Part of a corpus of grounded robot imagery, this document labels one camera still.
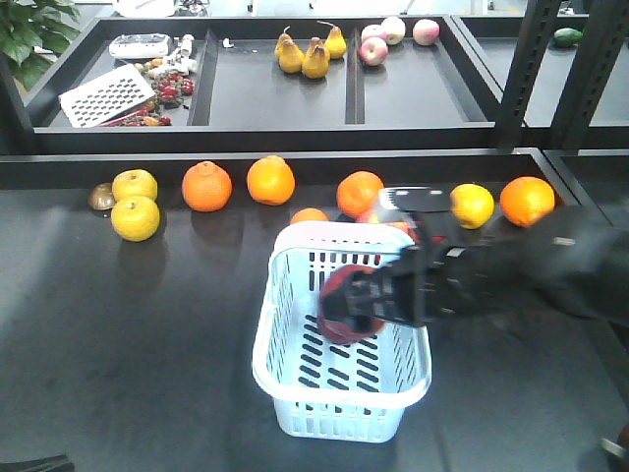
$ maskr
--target green plant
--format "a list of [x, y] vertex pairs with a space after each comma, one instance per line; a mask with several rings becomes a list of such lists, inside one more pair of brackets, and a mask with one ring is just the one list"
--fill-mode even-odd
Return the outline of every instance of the green plant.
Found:
[[0, 49], [13, 77], [31, 89], [51, 61], [34, 52], [36, 46], [59, 56], [79, 31], [64, 23], [79, 16], [74, 0], [0, 0]]

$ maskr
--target orange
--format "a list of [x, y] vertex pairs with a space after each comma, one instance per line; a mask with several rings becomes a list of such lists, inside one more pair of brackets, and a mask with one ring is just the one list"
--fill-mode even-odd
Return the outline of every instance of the orange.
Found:
[[231, 197], [232, 179], [225, 169], [206, 160], [188, 169], [181, 190], [193, 210], [216, 211], [225, 207]]
[[279, 155], [258, 159], [247, 172], [247, 188], [256, 202], [282, 205], [295, 192], [295, 176]]
[[359, 170], [338, 184], [336, 203], [345, 214], [357, 218], [372, 207], [377, 200], [378, 192], [383, 188], [384, 184], [377, 175]]
[[318, 208], [304, 208], [296, 212], [291, 218], [291, 224], [299, 223], [300, 221], [329, 221], [325, 211]]
[[554, 209], [554, 192], [545, 180], [518, 177], [502, 189], [500, 207], [509, 221], [528, 228]]

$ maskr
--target plant leaf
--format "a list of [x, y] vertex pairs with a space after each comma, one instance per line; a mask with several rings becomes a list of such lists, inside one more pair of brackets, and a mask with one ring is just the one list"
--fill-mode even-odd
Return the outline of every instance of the plant leaf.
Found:
[[57, 7], [74, 7], [75, 6], [74, 0], [53, 0], [53, 3]]
[[26, 24], [29, 22], [34, 8], [26, 5], [20, 5], [19, 3], [9, 2], [8, 4], [8, 16], [16, 23]]
[[12, 32], [14, 29], [14, 26], [13, 26], [13, 23], [9, 21], [8, 17], [9, 17], [8, 12], [2, 12], [2, 15], [0, 15], [0, 24], [4, 25], [5, 29], [8, 30], [9, 32]]
[[70, 41], [66, 39], [66, 37], [60, 32], [54, 32], [51, 30], [44, 30], [41, 33], [41, 39], [43, 42], [44, 49], [50, 49], [52, 52], [56, 52], [57, 54], [63, 53], [68, 46], [70, 45]]
[[68, 39], [74, 39], [79, 35], [79, 30], [69, 27], [61, 22], [49, 18], [44, 19], [43, 24], [51, 31], [60, 32]]
[[61, 12], [59, 10], [55, 10], [53, 7], [46, 6], [39, 10], [39, 13], [43, 18], [50, 18], [51, 20], [61, 21]]
[[4, 45], [3, 52], [20, 65], [30, 56], [32, 47], [11, 40]]
[[65, 13], [73, 20], [79, 19], [79, 9], [73, 5], [57, 5], [56, 8], [58, 11]]
[[16, 42], [26, 46], [41, 46], [41, 38], [39, 35], [31, 27], [26, 25], [16, 24], [11, 32], [11, 37]]
[[44, 72], [50, 67], [50, 62], [37, 54], [32, 54], [29, 59], [18, 66], [15, 62], [9, 62], [13, 77], [19, 81], [26, 90], [30, 90], [41, 79]]
[[2, 25], [0, 25], [0, 51], [4, 51], [5, 45], [12, 41], [13, 38]]

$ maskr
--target black shelf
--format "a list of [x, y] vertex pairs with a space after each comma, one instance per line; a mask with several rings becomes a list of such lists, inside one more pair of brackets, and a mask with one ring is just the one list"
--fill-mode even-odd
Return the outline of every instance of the black shelf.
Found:
[[613, 225], [629, 229], [629, 150], [546, 150], [580, 205], [597, 207]]
[[[31, 91], [26, 109], [45, 154], [318, 150], [321, 133], [337, 135], [328, 135], [327, 149], [484, 148], [497, 86], [452, 20], [432, 18], [441, 28], [436, 45], [415, 44], [417, 19], [405, 18], [409, 37], [377, 68], [361, 65], [352, 40], [375, 19], [332, 19], [350, 47], [321, 81], [284, 74], [272, 54], [287, 25], [302, 47], [313, 35], [325, 37], [328, 27], [315, 19], [98, 19]], [[170, 129], [70, 127], [58, 95], [115, 67], [106, 46], [117, 35], [156, 31], [197, 39], [190, 112], [178, 109]], [[234, 47], [224, 48], [224, 38]]]
[[[582, 30], [587, 15], [559, 16], [552, 26]], [[457, 16], [453, 21], [468, 38], [472, 48], [494, 82], [504, 89], [513, 59], [522, 19], [520, 17]], [[557, 48], [550, 43], [538, 72], [525, 122], [528, 130], [524, 143], [544, 146], [548, 143], [547, 130], [564, 89], [577, 47]], [[629, 129], [629, 92], [625, 86], [624, 70], [629, 67], [629, 48], [623, 46], [610, 73], [599, 106], [594, 114], [584, 148], [622, 148], [627, 146]]]

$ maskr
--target metal grater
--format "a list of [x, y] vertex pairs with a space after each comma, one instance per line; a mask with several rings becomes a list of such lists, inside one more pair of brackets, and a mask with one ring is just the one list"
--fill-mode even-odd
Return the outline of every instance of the metal grater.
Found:
[[59, 95], [61, 109], [74, 128], [100, 125], [155, 95], [133, 64], [114, 69]]

